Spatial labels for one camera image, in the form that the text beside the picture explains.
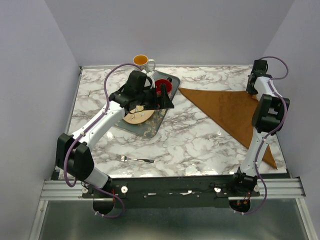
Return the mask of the peach floral plate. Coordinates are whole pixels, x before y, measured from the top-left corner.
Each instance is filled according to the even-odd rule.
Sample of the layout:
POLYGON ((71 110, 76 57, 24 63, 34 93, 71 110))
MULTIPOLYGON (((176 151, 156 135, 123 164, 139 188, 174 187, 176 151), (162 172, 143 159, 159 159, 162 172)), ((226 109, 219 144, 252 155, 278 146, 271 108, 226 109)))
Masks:
POLYGON ((143 106, 137 105, 131 110, 123 120, 128 124, 137 125, 147 121, 155 112, 155 110, 145 110, 143 106))

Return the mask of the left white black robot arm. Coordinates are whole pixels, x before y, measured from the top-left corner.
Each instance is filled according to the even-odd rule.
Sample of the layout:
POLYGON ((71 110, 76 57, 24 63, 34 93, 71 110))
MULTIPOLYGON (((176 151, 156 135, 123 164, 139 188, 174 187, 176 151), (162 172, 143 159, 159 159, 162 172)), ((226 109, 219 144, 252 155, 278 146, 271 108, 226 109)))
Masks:
POLYGON ((111 191, 111 178, 97 169, 91 154, 98 141, 116 123, 122 120, 137 106, 144 110, 172 109, 166 85, 155 87, 147 74, 134 70, 126 83, 113 92, 102 109, 83 127, 68 135, 61 134, 57 139, 55 164, 65 176, 93 185, 93 191, 101 198, 111 191))

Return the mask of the green floral tray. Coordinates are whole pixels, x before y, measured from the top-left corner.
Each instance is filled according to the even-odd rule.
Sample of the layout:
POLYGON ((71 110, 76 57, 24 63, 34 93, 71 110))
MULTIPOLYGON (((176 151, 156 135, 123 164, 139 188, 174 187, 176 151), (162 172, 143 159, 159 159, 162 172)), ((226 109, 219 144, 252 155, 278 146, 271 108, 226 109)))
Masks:
MULTIPOLYGON (((168 73, 164 73, 162 71, 157 70, 157 72, 158 72, 158 79, 168 79, 168 78, 172 79, 171 81, 172 92, 169 98, 173 102, 175 94, 181 83, 180 79, 176 76, 170 75, 168 73)), ((167 109, 156 110, 148 120, 140 124, 129 124, 122 119, 116 124, 116 126, 120 129, 126 130, 136 135, 139 135, 145 138, 152 138, 158 132, 167 114, 167 111, 168 111, 167 109)))

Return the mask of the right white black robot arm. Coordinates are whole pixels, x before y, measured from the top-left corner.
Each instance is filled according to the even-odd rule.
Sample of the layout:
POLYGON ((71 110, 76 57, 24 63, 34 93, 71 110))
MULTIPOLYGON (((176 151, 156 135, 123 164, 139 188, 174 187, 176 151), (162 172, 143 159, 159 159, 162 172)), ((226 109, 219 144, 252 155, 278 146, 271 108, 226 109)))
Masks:
POLYGON ((254 190, 261 178, 259 167, 271 138, 281 130, 287 117, 291 101, 277 91, 273 80, 267 74, 258 76, 253 82, 258 105, 252 116, 253 135, 247 155, 230 183, 230 191, 236 196, 254 190))

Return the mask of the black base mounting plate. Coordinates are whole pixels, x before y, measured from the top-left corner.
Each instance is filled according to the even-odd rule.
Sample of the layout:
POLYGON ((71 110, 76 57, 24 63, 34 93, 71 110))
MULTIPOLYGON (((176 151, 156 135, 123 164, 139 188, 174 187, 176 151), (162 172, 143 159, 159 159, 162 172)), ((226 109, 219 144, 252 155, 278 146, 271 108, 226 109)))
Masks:
POLYGON ((229 207, 231 198, 258 197, 257 180, 239 180, 232 175, 114 178, 103 188, 122 202, 115 207, 204 208, 229 207))

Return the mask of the red black mug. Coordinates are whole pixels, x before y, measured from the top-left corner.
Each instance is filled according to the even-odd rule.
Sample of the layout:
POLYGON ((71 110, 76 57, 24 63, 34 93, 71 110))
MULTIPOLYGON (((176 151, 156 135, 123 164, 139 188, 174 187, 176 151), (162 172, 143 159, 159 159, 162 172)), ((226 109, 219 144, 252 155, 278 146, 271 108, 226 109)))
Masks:
POLYGON ((161 86, 162 85, 165 85, 165 88, 166 88, 166 92, 168 94, 168 96, 170 97, 171 94, 172 94, 172 89, 173 89, 173 84, 171 82, 171 78, 167 78, 167 79, 164 79, 164 78, 160 78, 158 80, 155 81, 155 89, 156 89, 156 94, 158 96, 161 95, 161 86))

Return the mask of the brown cloth napkin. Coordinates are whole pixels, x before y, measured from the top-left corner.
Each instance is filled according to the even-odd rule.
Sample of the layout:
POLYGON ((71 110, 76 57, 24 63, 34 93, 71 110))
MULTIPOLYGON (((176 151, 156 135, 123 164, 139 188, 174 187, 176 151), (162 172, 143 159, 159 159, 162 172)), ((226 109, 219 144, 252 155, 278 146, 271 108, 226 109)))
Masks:
POLYGON ((179 88, 181 94, 245 148, 253 137, 252 117, 258 99, 246 91, 179 88))

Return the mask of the silver fork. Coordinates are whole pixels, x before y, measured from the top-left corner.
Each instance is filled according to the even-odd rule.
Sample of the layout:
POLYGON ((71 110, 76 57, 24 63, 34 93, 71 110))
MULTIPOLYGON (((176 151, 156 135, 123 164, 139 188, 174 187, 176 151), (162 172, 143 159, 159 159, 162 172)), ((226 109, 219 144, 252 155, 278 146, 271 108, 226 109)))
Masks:
POLYGON ((119 159, 122 162, 127 162, 127 161, 138 161, 138 162, 143 162, 143 163, 154 163, 155 161, 152 159, 143 159, 143 158, 132 158, 128 157, 125 155, 116 155, 117 159, 119 159))

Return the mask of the white mug yellow inside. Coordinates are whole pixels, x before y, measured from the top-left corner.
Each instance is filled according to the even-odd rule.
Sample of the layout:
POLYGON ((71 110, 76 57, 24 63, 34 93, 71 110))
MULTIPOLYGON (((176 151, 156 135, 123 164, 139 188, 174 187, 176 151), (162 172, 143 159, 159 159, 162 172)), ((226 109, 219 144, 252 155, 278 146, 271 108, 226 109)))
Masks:
POLYGON ((156 68, 155 60, 148 58, 143 54, 136 55, 133 58, 133 63, 139 66, 142 70, 145 70, 147 73, 154 71, 156 68))

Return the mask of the aluminium frame rail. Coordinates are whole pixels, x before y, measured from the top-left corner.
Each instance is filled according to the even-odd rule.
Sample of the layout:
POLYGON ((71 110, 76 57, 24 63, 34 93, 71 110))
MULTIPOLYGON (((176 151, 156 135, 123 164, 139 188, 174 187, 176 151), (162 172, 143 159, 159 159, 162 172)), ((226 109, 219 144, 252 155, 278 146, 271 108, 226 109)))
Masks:
MULTIPOLYGON (((264 180, 267 191, 264 189, 263 183, 257 182, 258 195, 251 195, 251 199, 261 200, 265 196, 268 199, 301 199, 306 197, 305 190, 299 178, 278 178, 264 180)), ((89 193, 85 187, 77 183, 75 187, 69 187, 62 180, 45 181, 41 194, 41 201, 106 201, 106 197, 89 193)))

